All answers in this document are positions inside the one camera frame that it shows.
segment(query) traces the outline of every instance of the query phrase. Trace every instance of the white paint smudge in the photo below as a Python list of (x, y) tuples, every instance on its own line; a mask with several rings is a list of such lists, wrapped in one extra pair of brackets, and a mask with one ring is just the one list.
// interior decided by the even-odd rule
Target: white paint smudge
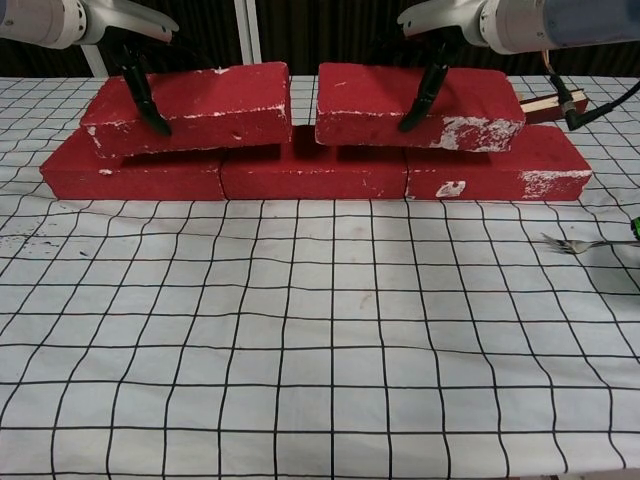
[(524, 181), (525, 200), (538, 200), (548, 194), (560, 178), (580, 179), (591, 176), (591, 170), (570, 170), (566, 172), (554, 172), (544, 170), (533, 170), (522, 172), (520, 179)]
[(508, 150), (509, 141), (524, 126), (523, 122), (492, 120), (478, 117), (444, 117), (444, 130), (440, 140), (432, 142), (429, 148), (459, 150), (459, 140), (466, 135), (476, 137), (475, 149), (471, 152), (502, 152)]
[(464, 189), (467, 188), (467, 182), (464, 180), (446, 182), (436, 192), (436, 198), (455, 198), (462, 195)]

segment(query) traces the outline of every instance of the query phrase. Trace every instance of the silver fork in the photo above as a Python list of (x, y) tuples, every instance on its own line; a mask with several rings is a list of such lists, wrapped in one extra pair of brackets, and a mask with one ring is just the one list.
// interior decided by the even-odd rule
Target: silver fork
[(632, 247), (640, 247), (640, 241), (638, 240), (597, 240), (595, 242), (586, 242), (584, 240), (557, 240), (551, 238), (548, 235), (542, 234), (544, 241), (556, 250), (562, 253), (569, 253), (572, 255), (580, 255), (587, 250), (594, 247), (606, 247), (609, 245), (630, 245)]

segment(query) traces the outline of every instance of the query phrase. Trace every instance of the red brick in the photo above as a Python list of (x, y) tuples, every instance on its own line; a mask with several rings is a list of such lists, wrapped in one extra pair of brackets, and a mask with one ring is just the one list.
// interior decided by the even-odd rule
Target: red brick
[(403, 198), (406, 163), (393, 147), (326, 147), (313, 127), (282, 146), (235, 149), (222, 167), (229, 199)]
[(148, 78), (173, 134), (154, 132), (138, 114), (122, 77), (113, 77), (81, 121), (101, 157), (268, 145), (291, 138), (289, 71), (284, 63)]
[(526, 126), (510, 152), (405, 150), (407, 196), (418, 200), (576, 200), (591, 177), (555, 127)]
[(451, 69), (429, 116), (402, 133), (424, 71), (354, 64), (320, 65), (316, 139), (324, 145), (393, 145), (505, 151), (525, 115), (507, 77)]
[(61, 200), (223, 200), (222, 150), (103, 159), (76, 131), (40, 167)]

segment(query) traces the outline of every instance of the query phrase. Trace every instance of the white tablecloth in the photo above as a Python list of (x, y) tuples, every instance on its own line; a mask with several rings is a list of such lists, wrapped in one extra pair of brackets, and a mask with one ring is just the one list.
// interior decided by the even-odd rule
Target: white tablecloth
[(540, 242), (631, 238), (639, 99), (569, 135), (579, 203), (57, 202), (38, 167), (100, 85), (0, 80), (0, 478), (640, 466), (638, 251)]

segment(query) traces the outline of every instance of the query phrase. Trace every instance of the cable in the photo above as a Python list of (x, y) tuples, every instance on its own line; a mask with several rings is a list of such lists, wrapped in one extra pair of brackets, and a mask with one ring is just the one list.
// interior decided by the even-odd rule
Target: cable
[(619, 107), (636, 93), (640, 92), (639, 81), (620, 98), (602, 105), (601, 107), (594, 108), (593, 110), (590, 110), (583, 114), (579, 114), (576, 110), (575, 104), (573, 103), (573, 96), (571, 95), (571, 92), (565, 85), (560, 75), (558, 75), (551, 66), (548, 50), (542, 52), (542, 60), (544, 62), (545, 68), (547, 69), (547, 73), (549, 73), (549, 79), (558, 92), (558, 102), (560, 103), (560, 107), (562, 108), (562, 113), (567, 122), (567, 126), (571, 131), (577, 130), (580, 127), (584, 127), (588, 123), (591, 123), (594, 120), (597, 120), (598, 118), (611, 113), (616, 107)]

